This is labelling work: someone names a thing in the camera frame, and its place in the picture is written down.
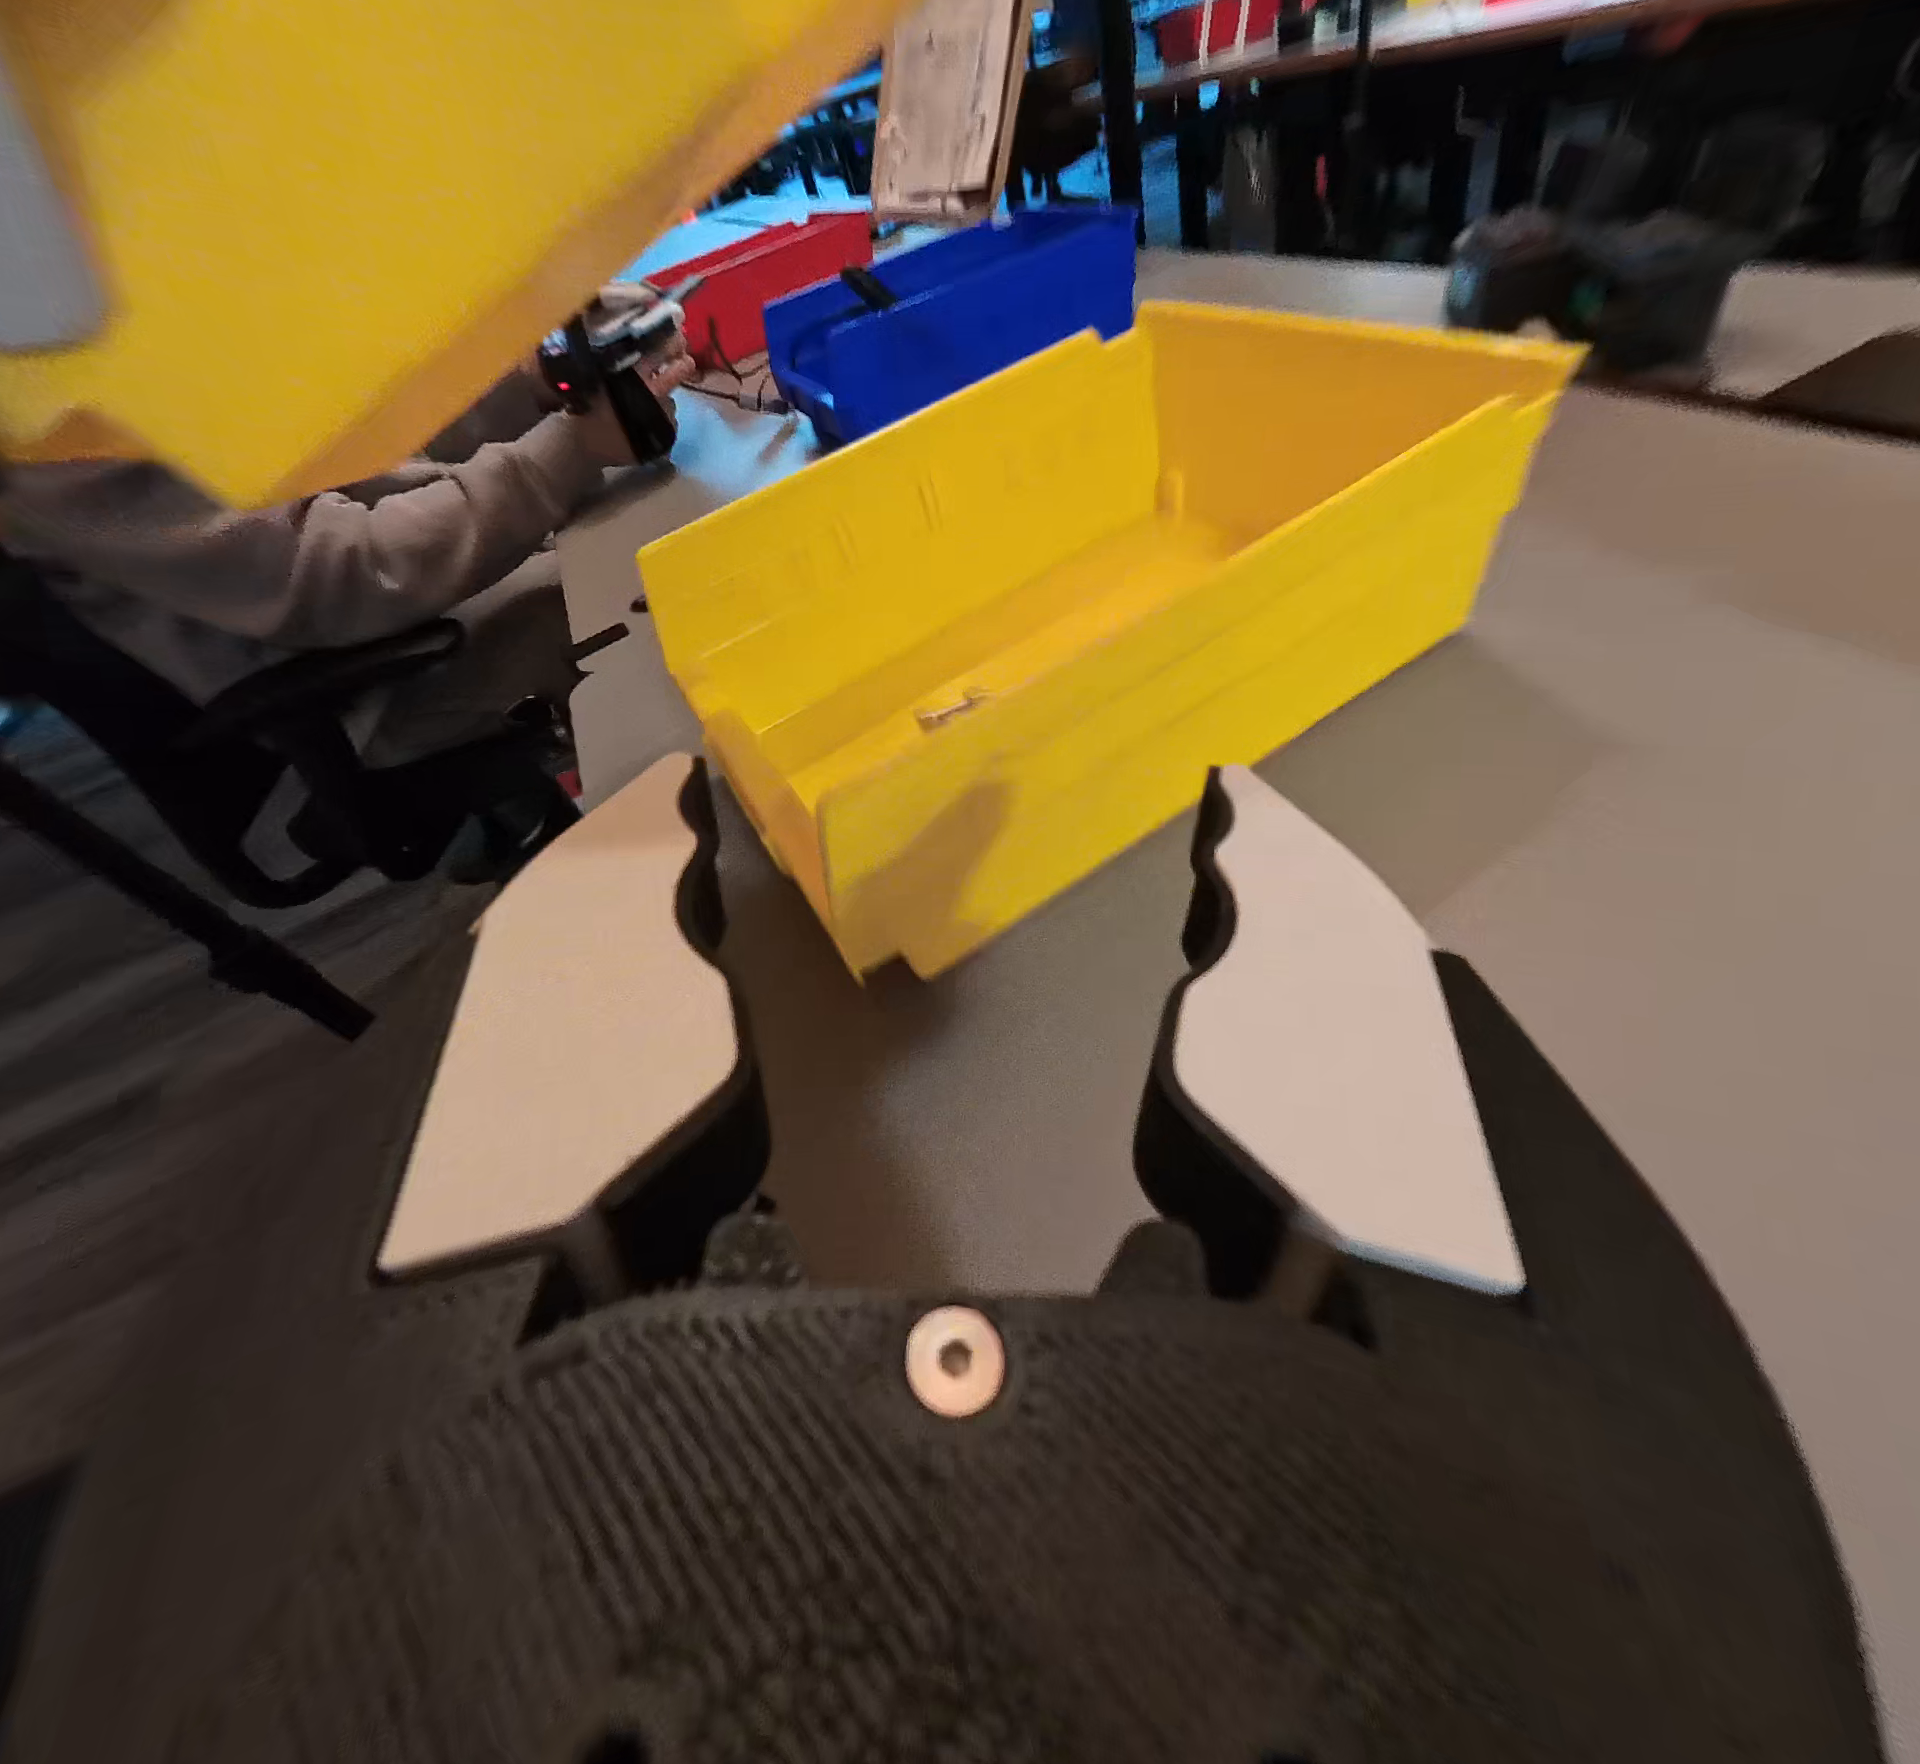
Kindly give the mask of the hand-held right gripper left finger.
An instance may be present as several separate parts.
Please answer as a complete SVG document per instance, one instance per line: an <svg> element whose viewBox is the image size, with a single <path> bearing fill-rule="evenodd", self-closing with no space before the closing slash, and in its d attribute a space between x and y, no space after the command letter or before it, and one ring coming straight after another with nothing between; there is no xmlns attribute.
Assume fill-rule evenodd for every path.
<svg viewBox="0 0 1920 1764"><path fill-rule="evenodd" d="M383 1286L533 1260L563 1306L697 1286L773 1162L720 827L672 753L480 916L374 1247Z"/></svg>

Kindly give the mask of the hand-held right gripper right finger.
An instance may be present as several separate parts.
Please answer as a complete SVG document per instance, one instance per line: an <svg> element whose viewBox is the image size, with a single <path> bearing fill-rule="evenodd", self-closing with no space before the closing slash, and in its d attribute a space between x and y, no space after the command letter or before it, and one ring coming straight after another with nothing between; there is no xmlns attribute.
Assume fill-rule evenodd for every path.
<svg viewBox="0 0 1920 1764"><path fill-rule="evenodd" d="M1252 769L1205 781L1139 1191L1226 1304L1345 1322L1367 1275L1520 1310L1529 1278L1425 926Z"/></svg>

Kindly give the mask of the yellow divided plastic bin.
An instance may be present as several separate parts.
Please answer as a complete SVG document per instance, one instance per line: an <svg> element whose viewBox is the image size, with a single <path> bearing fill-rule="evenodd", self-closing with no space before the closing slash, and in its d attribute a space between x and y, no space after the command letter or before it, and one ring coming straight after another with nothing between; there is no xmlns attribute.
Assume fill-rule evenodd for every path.
<svg viewBox="0 0 1920 1764"><path fill-rule="evenodd" d="M3 0L5 457L414 453L916 0Z"/></svg>

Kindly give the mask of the grey desk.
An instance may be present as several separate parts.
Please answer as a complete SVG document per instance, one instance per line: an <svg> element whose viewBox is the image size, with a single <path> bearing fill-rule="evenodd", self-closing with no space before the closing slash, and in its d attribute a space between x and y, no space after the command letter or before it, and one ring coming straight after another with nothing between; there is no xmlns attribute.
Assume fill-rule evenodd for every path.
<svg viewBox="0 0 1920 1764"><path fill-rule="evenodd" d="M804 466L699 404L559 541L589 805L706 750L637 552ZM708 754L713 790L724 776ZM1493 992L1734 1312L1873 1648L1917 1583L1917 449L1572 384L1468 624L1252 769ZM724 960L813 1285L1091 1297L1198 802L932 980L843 965L718 805Z"/></svg>

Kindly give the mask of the wood-edged work desk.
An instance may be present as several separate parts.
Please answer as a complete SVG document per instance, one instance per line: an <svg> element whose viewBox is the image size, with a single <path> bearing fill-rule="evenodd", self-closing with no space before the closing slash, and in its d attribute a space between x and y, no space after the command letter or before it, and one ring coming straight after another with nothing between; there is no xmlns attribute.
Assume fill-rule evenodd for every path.
<svg viewBox="0 0 1920 1764"><path fill-rule="evenodd" d="M1505 0L1497 4L1436 4L1393 11L1377 19L1367 61L1375 68L1401 68L1456 57L1529 48L1553 40L1592 40L1604 32L1711 21L1826 0ZM1359 57L1359 40L1325 40L1234 48L1184 67L1150 67L1136 82L1139 106L1197 97L1209 86L1222 90L1267 81L1314 79L1348 71Z"/></svg>

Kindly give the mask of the red plastic bin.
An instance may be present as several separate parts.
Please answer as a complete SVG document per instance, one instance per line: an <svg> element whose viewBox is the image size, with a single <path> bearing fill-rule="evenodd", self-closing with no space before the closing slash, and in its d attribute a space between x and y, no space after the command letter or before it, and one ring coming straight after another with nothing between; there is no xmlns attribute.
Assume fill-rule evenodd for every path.
<svg viewBox="0 0 1920 1764"><path fill-rule="evenodd" d="M732 370L767 352L765 312L801 289L840 283L872 265L869 211L813 213L744 235L652 274L683 310L683 335L706 372Z"/></svg>

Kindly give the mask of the black battery charger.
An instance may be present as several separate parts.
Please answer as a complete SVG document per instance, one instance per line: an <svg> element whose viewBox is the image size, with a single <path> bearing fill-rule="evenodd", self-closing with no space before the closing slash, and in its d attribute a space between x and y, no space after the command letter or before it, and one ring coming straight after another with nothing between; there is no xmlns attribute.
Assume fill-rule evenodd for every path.
<svg viewBox="0 0 1920 1764"><path fill-rule="evenodd" d="M1553 324L1616 374L1698 366L1729 287L1761 244L1681 209L1574 226L1572 283Z"/></svg>
<svg viewBox="0 0 1920 1764"><path fill-rule="evenodd" d="M1539 206L1482 215L1459 233L1448 258L1444 319L1451 326L1515 335L1557 326L1578 281L1565 221Z"/></svg>

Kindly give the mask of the blue plastic bin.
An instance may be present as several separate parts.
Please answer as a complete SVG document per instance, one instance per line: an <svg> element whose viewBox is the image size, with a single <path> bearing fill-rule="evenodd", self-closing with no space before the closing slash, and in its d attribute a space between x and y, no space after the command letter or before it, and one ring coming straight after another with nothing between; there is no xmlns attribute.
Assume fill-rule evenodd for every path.
<svg viewBox="0 0 1920 1764"><path fill-rule="evenodd" d="M1139 209L982 221L767 305L771 376L843 448L1070 336L1133 324Z"/></svg>

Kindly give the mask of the black support column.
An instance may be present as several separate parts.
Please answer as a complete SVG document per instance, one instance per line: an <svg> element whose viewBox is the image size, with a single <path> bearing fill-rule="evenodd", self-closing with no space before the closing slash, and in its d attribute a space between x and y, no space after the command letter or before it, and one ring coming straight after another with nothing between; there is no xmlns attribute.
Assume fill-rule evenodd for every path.
<svg viewBox="0 0 1920 1764"><path fill-rule="evenodd" d="M1094 0L1099 119L1109 201L1131 211L1144 243L1144 175L1133 0Z"/></svg>

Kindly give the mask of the tall wooden document stand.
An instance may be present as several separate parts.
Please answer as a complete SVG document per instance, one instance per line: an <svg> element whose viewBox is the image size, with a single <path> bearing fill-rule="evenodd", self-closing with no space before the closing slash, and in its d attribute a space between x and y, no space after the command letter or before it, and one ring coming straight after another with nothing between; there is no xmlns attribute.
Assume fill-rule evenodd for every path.
<svg viewBox="0 0 1920 1764"><path fill-rule="evenodd" d="M878 225L964 226L1007 189L1036 0L922 0L882 61Z"/></svg>

